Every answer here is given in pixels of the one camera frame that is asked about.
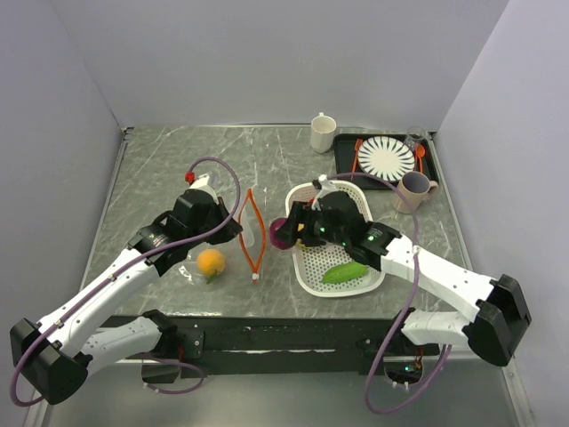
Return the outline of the purple onion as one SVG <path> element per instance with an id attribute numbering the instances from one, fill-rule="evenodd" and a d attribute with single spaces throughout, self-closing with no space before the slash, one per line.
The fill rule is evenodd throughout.
<path id="1" fill-rule="evenodd" d="M 279 250 L 288 250 L 295 245 L 286 232 L 281 231 L 281 228 L 285 225 L 286 221 L 287 219 L 284 217 L 277 218 L 271 222 L 269 227 L 270 243 L 273 247 Z"/>

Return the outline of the orange fruit with leaf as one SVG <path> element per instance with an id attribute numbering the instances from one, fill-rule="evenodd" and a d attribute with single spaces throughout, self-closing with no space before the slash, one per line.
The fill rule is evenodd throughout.
<path id="1" fill-rule="evenodd" d="M 207 283 L 211 283 L 226 268 L 225 256 L 217 249 L 205 249 L 196 258 L 196 266 L 205 277 Z"/>

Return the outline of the clear zip top bag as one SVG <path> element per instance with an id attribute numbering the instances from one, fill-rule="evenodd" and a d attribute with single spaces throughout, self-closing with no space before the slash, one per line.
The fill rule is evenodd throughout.
<path id="1" fill-rule="evenodd" d="M 219 245 L 203 244 L 192 250 L 185 261 L 174 270 L 174 276 L 184 286 L 202 290 L 214 290 L 238 285 L 253 286 L 261 282 L 262 266 L 268 248 L 268 221 L 262 206 L 257 203 L 255 184 L 244 182 L 240 185 L 239 207 L 234 219 L 242 227 L 238 236 L 228 243 Z M 217 249 L 223 253 L 226 268 L 211 283 L 196 266 L 197 256 L 205 249 Z"/>

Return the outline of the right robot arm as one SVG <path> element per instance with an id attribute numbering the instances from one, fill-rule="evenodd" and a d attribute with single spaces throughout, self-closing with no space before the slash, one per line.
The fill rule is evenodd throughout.
<path id="1" fill-rule="evenodd" d="M 399 231 L 367 220 L 343 191 L 312 203 L 293 202 L 271 238 L 284 247 L 336 245 L 353 261 L 417 282 L 453 307 L 451 312 L 403 309 L 400 324 L 389 332 L 390 347 L 399 354 L 428 344 L 467 345 L 482 360 L 505 367 L 532 322 L 517 280 L 477 274 L 415 246 Z"/>

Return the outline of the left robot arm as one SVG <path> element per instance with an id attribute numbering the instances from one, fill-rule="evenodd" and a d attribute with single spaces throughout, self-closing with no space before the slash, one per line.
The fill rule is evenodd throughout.
<path id="1" fill-rule="evenodd" d="M 111 265 L 72 300 L 37 322 L 24 318 L 12 327 L 12 378 L 24 376 L 41 399 L 57 405 L 121 359 L 142 355 L 180 365 L 185 343 L 177 325 L 158 310 L 103 333 L 98 329 L 194 247 L 236 238 L 242 228 L 235 213 L 212 189 L 186 190 L 173 209 L 140 228 Z"/>

